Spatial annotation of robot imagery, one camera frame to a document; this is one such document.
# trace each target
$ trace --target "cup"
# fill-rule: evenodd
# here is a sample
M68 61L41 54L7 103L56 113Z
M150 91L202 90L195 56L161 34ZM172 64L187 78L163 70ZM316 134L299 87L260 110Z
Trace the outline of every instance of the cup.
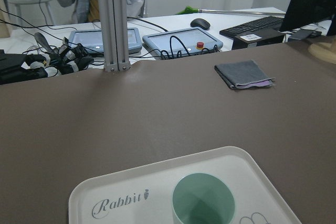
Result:
M173 191L172 206L174 224L229 224L235 213L230 189L205 173L182 178Z

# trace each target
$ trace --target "folded cloth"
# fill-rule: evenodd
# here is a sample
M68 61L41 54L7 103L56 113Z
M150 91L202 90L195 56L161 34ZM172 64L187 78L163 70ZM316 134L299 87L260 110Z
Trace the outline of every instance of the folded cloth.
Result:
M215 65L215 70L231 89L273 86L274 78L268 77L254 60Z

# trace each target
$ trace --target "red button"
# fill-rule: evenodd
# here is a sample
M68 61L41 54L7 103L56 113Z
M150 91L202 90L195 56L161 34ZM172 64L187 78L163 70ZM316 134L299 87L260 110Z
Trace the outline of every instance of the red button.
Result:
M196 47L197 48L203 48L204 47L204 43L203 42L197 42Z

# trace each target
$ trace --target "brown table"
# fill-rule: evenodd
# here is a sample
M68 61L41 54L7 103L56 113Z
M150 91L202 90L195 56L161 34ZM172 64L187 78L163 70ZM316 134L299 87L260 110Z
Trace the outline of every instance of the brown table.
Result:
M0 223L67 223L87 178L228 145L255 159L302 223L336 223L336 66L309 44L1 86ZM276 86L233 91L214 70L246 59Z

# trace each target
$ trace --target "blue tablet device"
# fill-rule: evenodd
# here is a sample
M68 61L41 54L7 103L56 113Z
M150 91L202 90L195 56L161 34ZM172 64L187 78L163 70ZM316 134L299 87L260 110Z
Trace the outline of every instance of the blue tablet device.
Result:
M142 48L142 42L137 28L128 28L128 51L130 54L139 52ZM103 54L103 38L101 30L77 30L72 31L69 37L69 44L75 47L81 43L86 47L90 54Z
M146 35L142 37L142 40L158 56L162 51L168 52L169 55L171 55L171 51L173 51L173 55L177 55L181 51L182 55L186 56L187 52L183 45L190 55L198 55L223 46L222 41L199 27Z

